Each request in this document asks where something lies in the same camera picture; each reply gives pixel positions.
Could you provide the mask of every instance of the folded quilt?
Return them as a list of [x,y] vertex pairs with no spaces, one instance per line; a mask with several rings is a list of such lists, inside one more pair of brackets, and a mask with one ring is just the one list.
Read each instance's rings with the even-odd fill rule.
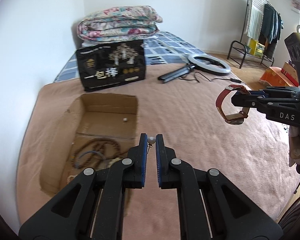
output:
[[150,6],[114,7],[85,17],[77,33],[82,40],[96,43],[138,40],[157,33],[156,23],[161,22]]

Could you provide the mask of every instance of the gold logo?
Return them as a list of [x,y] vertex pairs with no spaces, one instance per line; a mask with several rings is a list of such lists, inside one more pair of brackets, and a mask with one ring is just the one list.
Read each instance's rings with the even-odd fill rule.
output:
[[93,67],[94,66],[94,60],[92,58],[88,59],[86,61],[87,67]]

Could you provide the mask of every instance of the blue checkered mattress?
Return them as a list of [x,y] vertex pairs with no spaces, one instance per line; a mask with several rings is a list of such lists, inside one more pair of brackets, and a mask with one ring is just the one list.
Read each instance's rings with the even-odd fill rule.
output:
[[[201,50],[169,32],[158,32],[155,38],[144,39],[146,65],[187,63],[187,55],[203,53]],[[62,68],[54,82],[78,78],[78,63],[75,54]]]

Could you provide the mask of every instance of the pink blanket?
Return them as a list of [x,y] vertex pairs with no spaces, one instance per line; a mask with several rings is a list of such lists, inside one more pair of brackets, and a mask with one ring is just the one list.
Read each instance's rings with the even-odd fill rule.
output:
[[[146,79],[103,90],[138,97],[137,134],[162,133],[165,145],[194,168],[219,169],[273,219],[299,182],[288,167],[288,135],[279,123],[251,109],[244,124],[233,126],[219,115],[215,100],[229,84],[174,80],[161,84],[157,77],[180,67],[176,64],[147,68]],[[50,198],[40,191],[39,174],[45,149],[58,119],[70,103],[84,93],[79,79],[42,88],[25,134],[18,166],[17,201],[21,223]],[[228,98],[226,114],[237,111]],[[124,219],[123,239],[179,239],[176,190],[158,187],[154,147],[147,158],[146,184],[135,189]]]

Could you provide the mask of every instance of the white ball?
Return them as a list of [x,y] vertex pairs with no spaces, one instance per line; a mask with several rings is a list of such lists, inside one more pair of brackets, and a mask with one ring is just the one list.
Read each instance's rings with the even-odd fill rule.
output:
[[155,144],[155,138],[152,136],[148,137],[148,144],[150,144],[150,145]]

